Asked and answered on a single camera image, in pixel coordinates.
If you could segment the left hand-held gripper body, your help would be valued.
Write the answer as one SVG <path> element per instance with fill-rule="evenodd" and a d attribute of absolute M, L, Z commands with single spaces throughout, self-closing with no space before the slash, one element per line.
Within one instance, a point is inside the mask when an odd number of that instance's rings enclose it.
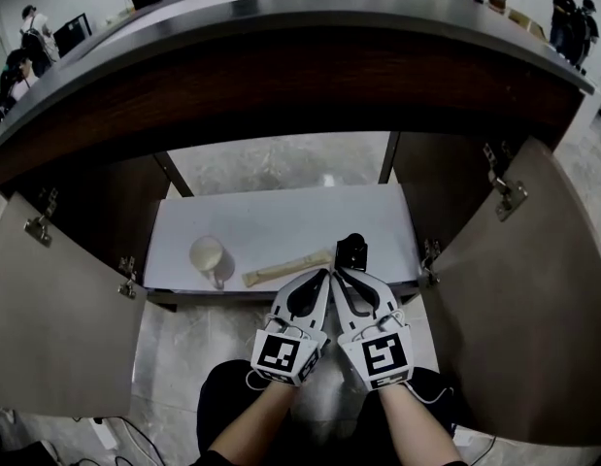
<path fill-rule="evenodd" d="M 268 315 L 254 338 L 251 368 L 263 379 L 301 386 L 329 343 L 325 332 Z"/>

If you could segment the grey-brown cabinet door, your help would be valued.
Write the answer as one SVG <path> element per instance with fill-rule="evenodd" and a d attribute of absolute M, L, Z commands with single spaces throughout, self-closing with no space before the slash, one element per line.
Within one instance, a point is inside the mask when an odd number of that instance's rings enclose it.
<path fill-rule="evenodd" d="M 601 446 L 601 244 L 551 151 L 527 140 L 506 172 L 526 191 L 506 218 L 486 197 L 422 288 L 440 371 L 463 423 L 554 446 Z"/>
<path fill-rule="evenodd" d="M 130 409 L 146 292 L 53 224 L 46 248 L 24 231 L 39 216 L 14 194 L 0 216 L 0 406 L 43 416 Z"/>

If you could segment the person's black trousers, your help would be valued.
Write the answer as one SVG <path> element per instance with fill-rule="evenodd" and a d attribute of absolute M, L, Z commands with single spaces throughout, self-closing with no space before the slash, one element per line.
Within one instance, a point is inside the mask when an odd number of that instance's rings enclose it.
<path fill-rule="evenodd" d="M 234 466 L 214 451 L 216 437 L 271 383 L 247 360 L 229 360 L 216 366 L 203 383 L 197 407 L 196 438 L 200 452 L 192 466 Z M 454 389 L 439 373 L 417 367 L 405 385 L 451 435 L 456 427 Z M 291 407 L 258 466 L 402 466 L 393 447 L 378 391 L 364 398 L 349 437 L 314 445 Z"/>

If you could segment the black framed display cabinet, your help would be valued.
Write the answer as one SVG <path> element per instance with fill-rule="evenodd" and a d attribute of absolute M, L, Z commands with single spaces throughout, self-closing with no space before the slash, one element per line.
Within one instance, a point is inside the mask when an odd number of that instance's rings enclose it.
<path fill-rule="evenodd" d="M 65 56 L 73 48 L 92 35 L 86 14 L 80 14 L 66 22 L 53 33 L 53 38 L 60 57 Z"/>

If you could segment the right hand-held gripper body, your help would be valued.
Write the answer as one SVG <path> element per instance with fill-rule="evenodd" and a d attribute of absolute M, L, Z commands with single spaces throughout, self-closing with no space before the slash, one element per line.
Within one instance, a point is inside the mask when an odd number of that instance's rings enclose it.
<path fill-rule="evenodd" d="M 338 344 L 368 390 L 403 383 L 413 376 L 412 335 L 402 310 L 343 333 Z"/>

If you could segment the beige tube packet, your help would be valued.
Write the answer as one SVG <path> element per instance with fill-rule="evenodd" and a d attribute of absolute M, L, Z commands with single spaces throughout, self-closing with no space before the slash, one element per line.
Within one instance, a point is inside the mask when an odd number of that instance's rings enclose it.
<path fill-rule="evenodd" d="M 322 249 L 282 264 L 245 273 L 242 275 L 242 280 L 245 287 L 253 287 L 261 283 L 267 283 L 288 275 L 303 272 L 317 266 L 327 266 L 332 260 L 332 251 L 330 249 Z"/>

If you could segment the cream mug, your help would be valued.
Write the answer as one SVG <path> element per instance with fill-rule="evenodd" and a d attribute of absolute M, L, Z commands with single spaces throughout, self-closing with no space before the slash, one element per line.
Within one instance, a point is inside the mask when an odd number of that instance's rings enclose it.
<path fill-rule="evenodd" d="M 213 288 L 224 290 L 235 272 L 235 262 L 223 244 L 212 236 L 198 238 L 190 247 L 189 260 Z"/>

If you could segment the person's left forearm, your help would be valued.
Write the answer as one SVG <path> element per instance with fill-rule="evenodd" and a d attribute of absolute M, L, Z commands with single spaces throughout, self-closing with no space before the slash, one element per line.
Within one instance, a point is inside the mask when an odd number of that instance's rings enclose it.
<path fill-rule="evenodd" d="M 213 441 L 214 451 L 234 466 L 258 466 L 275 440 L 299 388 L 271 382 Z"/>

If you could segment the black sink vanity cabinet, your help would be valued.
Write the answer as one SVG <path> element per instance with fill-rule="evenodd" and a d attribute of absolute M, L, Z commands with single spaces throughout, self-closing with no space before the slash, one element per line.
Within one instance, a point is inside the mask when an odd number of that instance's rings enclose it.
<path fill-rule="evenodd" d="M 38 83 L 0 130 L 0 189 L 58 203 L 53 223 L 138 279 L 202 293 L 185 266 L 213 234 L 237 266 L 370 243 L 369 267 L 413 280 L 413 242 L 448 243 L 490 192 L 484 144 L 555 147 L 584 80 L 504 41 L 368 26 L 301 26 L 117 43 Z M 389 131 L 394 201 L 353 187 L 265 190 L 168 204 L 166 150 L 267 136 Z"/>

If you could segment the brown cardboard box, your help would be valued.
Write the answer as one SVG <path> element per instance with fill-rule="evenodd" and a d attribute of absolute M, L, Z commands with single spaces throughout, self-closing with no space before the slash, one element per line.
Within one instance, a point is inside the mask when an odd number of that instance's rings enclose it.
<path fill-rule="evenodd" d="M 485 3 L 495 13 L 506 17 L 529 34 L 535 36 L 545 44 L 549 43 L 542 26 L 532 18 L 507 5 L 507 0 L 486 0 Z"/>

